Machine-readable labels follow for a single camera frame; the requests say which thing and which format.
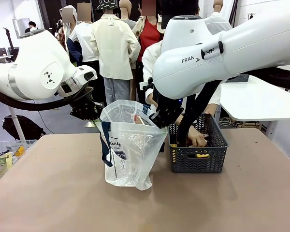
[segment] red object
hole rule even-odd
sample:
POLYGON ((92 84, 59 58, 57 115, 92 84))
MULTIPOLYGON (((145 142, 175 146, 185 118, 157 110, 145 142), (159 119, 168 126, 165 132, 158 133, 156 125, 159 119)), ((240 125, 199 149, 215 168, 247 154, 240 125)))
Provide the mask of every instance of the red object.
POLYGON ((142 62, 142 56, 146 48, 148 48, 150 45, 158 43, 162 38, 162 35, 157 30, 157 25, 152 25, 146 18, 143 31, 140 35, 141 51, 138 57, 138 61, 142 62))

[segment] translucent bag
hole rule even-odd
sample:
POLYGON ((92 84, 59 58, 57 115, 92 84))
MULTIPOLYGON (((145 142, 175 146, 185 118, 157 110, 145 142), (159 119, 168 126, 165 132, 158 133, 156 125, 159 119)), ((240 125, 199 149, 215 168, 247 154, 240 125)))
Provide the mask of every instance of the translucent bag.
POLYGON ((101 132, 107 183, 139 190, 151 187, 148 174, 167 135, 166 128, 159 129, 149 119, 152 113, 147 106, 127 100, 118 100, 103 109, 102 123, 96 124, 101 132), (135 123, 135 115, 145 125, 135 123))

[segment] black pants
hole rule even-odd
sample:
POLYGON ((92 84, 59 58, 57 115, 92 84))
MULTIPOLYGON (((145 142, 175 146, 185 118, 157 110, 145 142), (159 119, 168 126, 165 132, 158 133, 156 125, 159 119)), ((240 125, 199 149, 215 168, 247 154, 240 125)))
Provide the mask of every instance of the black pants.
POLYGON ((146 104, 145 102, 145 91, 140 89, 140 82, 147 81, 143 79, 143 63, 142 62, 136 62, 136 91, 137 96, 139 97, 139 101, 142 104, 146 104))
POLYGON ((92 97, 96 102, 103 102, 106 106, 104 78, 100 75, 99 61, 82 62, 82 65, 88 65, 97 72, 97 80, 89 81, 89 86, 93 87, 92 97))

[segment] gray floor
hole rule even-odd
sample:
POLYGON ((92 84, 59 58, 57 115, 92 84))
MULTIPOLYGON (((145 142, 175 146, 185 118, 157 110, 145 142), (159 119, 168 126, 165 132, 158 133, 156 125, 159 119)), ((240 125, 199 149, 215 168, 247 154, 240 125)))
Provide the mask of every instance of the gray floor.
MULTIPOLYGON (((38 100, 36 103, 50 102, 57 100, 57 97, 48 99, 47 101, 38 100)), ((93 133, 98 132, 94 128, 84 128, 84 125, 87 121, 80 120, 71 116, 70 113, 71 107, 64 106, 54 110, 41 111, 44 122, 47 127, 55 134, 70 134, 70 133, 93 133)), ((36 124, 44 129, 46 134, 51 134, 43 124, 41 117, 38 112, 33 111, 24 111, 24 110, 15 110, 17 115, 23 115, 30 118, 36 124)), ((5 140, 14 140, 12 136, 9 135, 2 128, 3 119, 5 116, 10 115, 9 109, 6 105, 0 102, 0 141, 5 140)))

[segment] black backpack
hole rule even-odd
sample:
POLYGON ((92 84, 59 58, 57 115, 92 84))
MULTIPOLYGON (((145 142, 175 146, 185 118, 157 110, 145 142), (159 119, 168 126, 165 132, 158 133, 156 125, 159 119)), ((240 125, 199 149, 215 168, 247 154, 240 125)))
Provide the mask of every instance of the black backpack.
MULTIPOLYGON (((38 140, 43 135, 46 135, 43 128, 39 127, 29 118, 22 115, 17 115, 17 118, 26 140, 38 140)), ((4 118, 2 128, 5 129, 15 139, 20 140, 11 115, 4 118)))

